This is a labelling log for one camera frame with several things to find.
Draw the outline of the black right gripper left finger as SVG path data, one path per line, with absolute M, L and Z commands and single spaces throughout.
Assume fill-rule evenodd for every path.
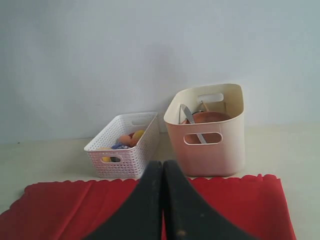
M 163 165 L 151 161 L 120 208 L 86 240 L 160 240 L 162 238 Z

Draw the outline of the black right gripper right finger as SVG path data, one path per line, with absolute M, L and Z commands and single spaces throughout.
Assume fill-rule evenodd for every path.
M 163 212 L 168 240 L 254 240 L 212 208 L 184 176 L 177 162 L 163 163 Z

